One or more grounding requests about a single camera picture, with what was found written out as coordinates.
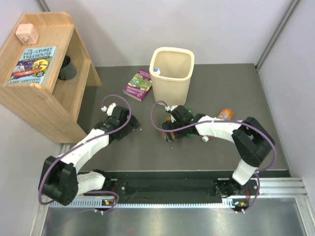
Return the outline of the green plastic bottle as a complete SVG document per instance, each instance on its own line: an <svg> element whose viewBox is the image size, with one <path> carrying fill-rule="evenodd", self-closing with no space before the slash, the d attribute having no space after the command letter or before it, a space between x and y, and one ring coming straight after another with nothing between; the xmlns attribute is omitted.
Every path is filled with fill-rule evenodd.
<svg viewBox="0 0 315 236"><path fill-rule="evenodd" d="M190 125L192 123L194 123L194 115L193 115L193 109L192 108L186 108L186 110L188 111L188 113L190 114L190 121L186 121L186 125ZM190 127L189 131L187 133L187 137L188 138L192 138L194 136L194 127Z"/></svg>

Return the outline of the orange bottle white cap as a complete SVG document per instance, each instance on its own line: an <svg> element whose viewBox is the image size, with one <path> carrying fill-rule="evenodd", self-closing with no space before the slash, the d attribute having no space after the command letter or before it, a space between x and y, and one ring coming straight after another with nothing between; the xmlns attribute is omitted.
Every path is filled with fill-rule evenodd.
<svg viewBox="0 0 315 236"><path fill-rule="evenodd" d="M234 117L234 113L231 109L223 109L218 115L217 119L221 120L232 120ZM208 142L210 139L213 139L213 136L203 136L202 141Z"/></svg>

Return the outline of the small orange bottle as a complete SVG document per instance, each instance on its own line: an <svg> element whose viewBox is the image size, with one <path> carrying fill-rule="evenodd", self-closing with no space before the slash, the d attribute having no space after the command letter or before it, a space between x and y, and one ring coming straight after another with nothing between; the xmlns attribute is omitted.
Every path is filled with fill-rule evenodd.
<svg viewBox="0 0 315 236"><path fill-rule="evenodd" d="M163 122L161 125L162 125L163 130L171 130L171 129L173 129L171 116L168 116L166 121ZM162 132L162 136L169 143L171 143L171 142L173 142L175 140L174 132L165 132L165 131L163 131Z"/></svg>

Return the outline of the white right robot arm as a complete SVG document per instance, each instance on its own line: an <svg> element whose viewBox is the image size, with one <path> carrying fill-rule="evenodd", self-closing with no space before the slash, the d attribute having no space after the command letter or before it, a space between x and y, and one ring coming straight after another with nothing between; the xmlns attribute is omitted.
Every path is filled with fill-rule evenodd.
<svg viewBox="0 0 315 236"><path fill-rule="evenodd" d="M165 106L169 119L162 123L162 131L168 142L188 135L197 135L207 142L210 137L232 142L241 160L231 178L216 184L222 197L240 195L248 188L248 181L271 151L275 141L261 124L252 117L243 121L213 118L205 114L192 115L184 106Z"/></svg>

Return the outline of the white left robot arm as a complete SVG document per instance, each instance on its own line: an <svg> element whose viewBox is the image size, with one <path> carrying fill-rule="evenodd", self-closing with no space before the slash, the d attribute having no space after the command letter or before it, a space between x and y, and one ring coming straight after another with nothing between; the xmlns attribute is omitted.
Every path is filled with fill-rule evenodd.
<svg viewBox="0 0 315 236"><path fill-rule="evenodd" d="M135 129L140 122L129 109L112 103L101 108L107 114L90 133L73 148L58 157L49 156L43 164L39 194L66 206L75 197L91 191L106 195L112 184L101 171L81 174L81 168L101 149L119 141Z"/></svg>

